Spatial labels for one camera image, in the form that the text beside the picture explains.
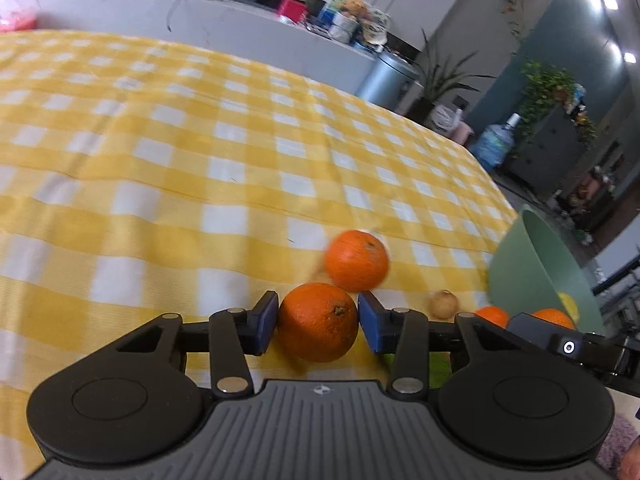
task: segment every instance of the purple fabric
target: purple fabric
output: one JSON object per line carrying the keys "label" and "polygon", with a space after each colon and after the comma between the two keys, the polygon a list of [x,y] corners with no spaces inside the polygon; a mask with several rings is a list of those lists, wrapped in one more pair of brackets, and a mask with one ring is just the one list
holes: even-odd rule
{"label": "purple fabric", "polygon": [[613,419],[613,425],[598,452],[596,462],[609,473],[616,474],[626,450],[638,437],[634,425],[624,416],[618,415]]}

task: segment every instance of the trash can lid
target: trash can lid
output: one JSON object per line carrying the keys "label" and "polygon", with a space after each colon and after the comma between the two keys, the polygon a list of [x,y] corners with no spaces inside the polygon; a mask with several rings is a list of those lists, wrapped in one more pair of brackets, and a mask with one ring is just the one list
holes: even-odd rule
{"label": "trash can lid", "polygon": [[401,74],[407,76],[409,79],[418,79],[420,72],[418,72],[417,68],[412,66],[409,62],[401,58],[400,56],[396,56],[392,52],[385,50],[382,54],[380,54],[380,60],[388,64],[391,68],[398,70]]}

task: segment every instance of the round black joint cover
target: round black joint cover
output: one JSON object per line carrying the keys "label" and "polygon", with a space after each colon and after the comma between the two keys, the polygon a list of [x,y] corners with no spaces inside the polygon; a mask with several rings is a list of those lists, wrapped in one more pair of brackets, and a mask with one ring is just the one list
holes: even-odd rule
{"label": "round black joint cover", "polygon": [[202,414],[187,376],[149,355],[109,352],[80,361],[31,394],[37,443],[66,462],[121,465],[177,446]]}
{"label": "round black joint cover", "polygon": [[592,456],[614,415],[604,386],[576,365],[521,351],[491,352],[457,371],[440,389],[438,411],[466,446],[521,466]]}

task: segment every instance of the orange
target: orange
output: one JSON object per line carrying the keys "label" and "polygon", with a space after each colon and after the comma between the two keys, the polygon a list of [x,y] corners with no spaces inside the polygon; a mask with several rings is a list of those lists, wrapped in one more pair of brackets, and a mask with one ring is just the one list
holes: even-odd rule
{"label": "orange", "polygon": [[543,308],[542,310],[534,312],[531,315],[539,317],[540,319],[544,319],[549,323],[555,323],[556,325],[575,330],[575,325],[574,322],[571,321],[571,318],[567,316],[567,314],[556,308]]}
{"label": "orange", "polygon": [[476,316],[484,317],[487,321],[491,321],[497,326],[507,328],[509,322],[509,314],[498,306],[488,305],[476,310]]}
{"label": "orange", "polygon": [[375,236],[345,231],[329,245],[324,266],[334,285],[348,292],[361,292],[376,288],[385,279],[389,257]]}
{"label": "orange", "polygon": [[353,345],[358,311],[341,288],[305,283],[282,300],[277,327],[278,338],[290,354],[327,363],[345,355]]}

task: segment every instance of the white counter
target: white counter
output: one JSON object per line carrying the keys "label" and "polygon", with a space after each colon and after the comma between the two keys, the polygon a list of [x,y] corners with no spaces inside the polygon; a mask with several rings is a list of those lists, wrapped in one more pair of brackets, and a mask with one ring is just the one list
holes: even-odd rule
{"label": "white counter", "polygon": [[355,93],[374,60],[350,46],[287,25],[266,10],[219,0],[0,0],[24,7],[38,28],[144,36],[260,61]]}

